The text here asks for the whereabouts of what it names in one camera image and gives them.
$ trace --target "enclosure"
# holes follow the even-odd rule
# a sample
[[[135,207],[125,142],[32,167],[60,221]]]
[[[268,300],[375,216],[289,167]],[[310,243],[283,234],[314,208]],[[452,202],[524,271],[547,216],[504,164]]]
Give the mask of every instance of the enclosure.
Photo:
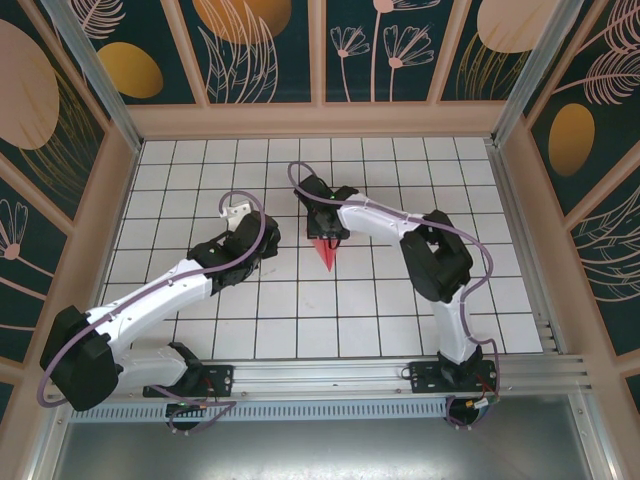
[[[640,476],[639,32],[637,0],[3,2],[0,476]],[[466,302],[501,359],[483,425],[457,431],[447,393],[413,393],[404,370],[441,348],[432,305],[380,239],[353,234],[326,267],[298,161],[441,210],[490,252]],[[40,407],[58,312],[222,233],[230,190],[277,221],[278,255],[131,349],[229,366],[234,409],[183,438],[140,388]]]

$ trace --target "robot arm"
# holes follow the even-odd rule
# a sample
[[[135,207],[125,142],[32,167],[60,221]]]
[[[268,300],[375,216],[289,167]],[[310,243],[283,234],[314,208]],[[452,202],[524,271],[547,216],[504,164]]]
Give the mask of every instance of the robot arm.
[[[129,346],[154,324],[191,303],[237,285],[253,273],[262,259],[277,255],[278,224],[267,216],[265,234],[245,261],[220,272],[194,273],[172,282],[180,274],[225,265],[249,250],[260,230],[259,214],[252,212],[247,202],[233,207],[227,218],[226,232],[196,245],[184,260],[135,292],[85,313],[71,306],[56,316],[40,360],[43,369],[80,330],[123,302],[139,298],[83,337],[53,370],[52,380],[76,410],[94,407],[116,389],[181,384],[188,390],[200,382],[203,367],[184,345],[172,343],[160,349],[141,350],[130,350]],[[166,280],[166,285],[144,293]]]
[[[315,175],[303,180],[300,187],[322,198],[357,203],[321,204],[295,192],[308,211],[309,238],[345,240],[352,232],[361,232],[400,250],[413,287],[431,302],[438,325],[438,357],[443,376],[458,385],[474,374],[482,360],[482,350],[467,337],[460,318],[460,297],[471,279],[471,255],[459,236],[401,220],[408,215],[452,226],[447,215],[438,210],[414,215],[386,206],[382,210],[369,208],[375,202],[358,190],[341,187],[334,193]]]

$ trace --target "white grid mat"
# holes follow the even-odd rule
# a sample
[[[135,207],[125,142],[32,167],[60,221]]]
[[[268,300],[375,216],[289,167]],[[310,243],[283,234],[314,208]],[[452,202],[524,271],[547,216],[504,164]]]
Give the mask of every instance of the white grid mat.
[[[531,306],[481,138],[334,138],[147,142],[109,269],[103,302],[167,271],[226,227],[218,200],[244,189],[280,225],[275,258],[247,281],[186,308],[141,337],[176,340],[203,359],[433,355],[437,330],[400,252],[353,235],[327,272],[306,239],[306,212],[287,163],[313,162],[330,186],[349,185],[412,213],[438,208],[487,244],[490,285],[468,300],[471,328],[502,353],[542,352]],[[472,276],[484,274],[475,248]]]

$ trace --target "yellow oval shape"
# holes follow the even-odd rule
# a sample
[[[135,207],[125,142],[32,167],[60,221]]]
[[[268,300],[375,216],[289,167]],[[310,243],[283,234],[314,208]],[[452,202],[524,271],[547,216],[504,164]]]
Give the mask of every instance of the yellow oval shape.
[[[478,36],[494,52],[527,52],[538,43],[558,0],[484,0]]]
[[[282,33],[291,18],[291,0],[193,0],[200,20],[219,38],[241,45],[259,43],[260,37],[250,33],[256,27],[251,25],[245,3],[256,24],[261,18],[272,37]]]
[[[0,20],[0,138],[35,150],[58,124],[60,94],[56,72],[29,35]]]
[[[98,50],[98,57],[120,93],[133,98],[149,98],[162,90],[160,67],[141,48],[114,42]]]
[[[596,125],[591,112],[577,103],[562,107],[551,125],[549,134],[549,161],[563,177],[576,173],[587,160]]]

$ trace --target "red object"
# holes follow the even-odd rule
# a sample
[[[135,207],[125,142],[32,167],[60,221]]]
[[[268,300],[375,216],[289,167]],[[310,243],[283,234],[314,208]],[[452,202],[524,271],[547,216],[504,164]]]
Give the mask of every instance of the red object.
[[[327,266],[327,270],[331,271],[336,260],[336,252],[338,251],[338,241],[330,239],[312,240],[313,246],[320,254],[320,258]]]

